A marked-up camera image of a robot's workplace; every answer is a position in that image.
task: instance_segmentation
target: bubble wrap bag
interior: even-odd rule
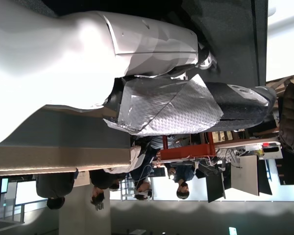
[[[223,112],[197,74],[191,80],[136,78],[126,83],[117,123],[131,135],[192,134],[219,122]]]

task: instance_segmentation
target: man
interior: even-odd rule
[[[152,170],[152,160],[156,158],[158,152],[159,149],[148,147],[140,167],[130,172],[134,180],[134,193],[137,200],[147,200],[148,197],[151,197],[152,195],[151,185],[148,181],[148,175]]]
[[[48,198],[47,206],[51,210],[60,209],[74,185],[74,173],[39,174],[36,178],[37,195]]]
[[[130,149],[130,157],[130,165],[106,168],[103,170],[110,174],[129,173],[130,171],[137,169],[142,165],[145,154],[142,153],[142,148],[140,146],[135,145]]]
[[[174,182],[178,183],[176,196],[185,200],[190,195],[188,184],[186,182],[193,179],[194,168],[191,165],[178,165],[174,167],[170,166],[170,164],[165,165],[168,169],[169,177],[173,176]]]
[[[189,135],[172,135],[168,136],[168,148],[179,148],[188,145],[190,141]],[[163,149],[162,136],[153,136],[150,146],[154,149]]]
[[[104,189],[110,188],[114,191],[119,189],[119,179],[125,177],[124,174],[110,174],[103,169],[89,171],[90,179],[94,185],[91,203],[99,205],[104,200]]]

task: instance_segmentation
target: computer monitor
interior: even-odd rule
[[[15,206],[47,201],[37,195],[36,181],[17,182]]]
[[[7,193],[8,192],[8,178],[3,178],[1,183],[1,193]]]

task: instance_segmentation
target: white shirt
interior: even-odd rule
[[[129,173],[132,170],[139,168],[142,165],[143,160],[145,158],[145,154],[139,155],[139,153],[141,152],[141,149],[142,148],[137,145],[131,147],[131,149],[130,149],[130,154],[131,154],[130,165],[114,167],[114,168],[107,168],[107,169],[103,169],[103,170],[107,173],[110,173],[110,174],[120,174],[120,173]]]

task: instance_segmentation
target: wire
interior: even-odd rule
[[[145,167],[143,168],[143,171],[142,171],[142,173],[141,173],[141,176],[139,177],[139,180],[134,180],[134,179],[133,179],[133,181],[134,181],[134,182],[139,182],[139,181],[141,181],[141,180],[144,180],[145,178],[147,178],[147,177],[149,176],[149,174],[147,174],[147,176],[146,176],[146,177],[142,178],[142,176],[143,176],[143,172],[144,172],[144,170],[145,170],[146,166],[149,166],[149,167],[151,168],[151,170],[152,170],[152,167],[151,167],[151,165],[145,165]]]

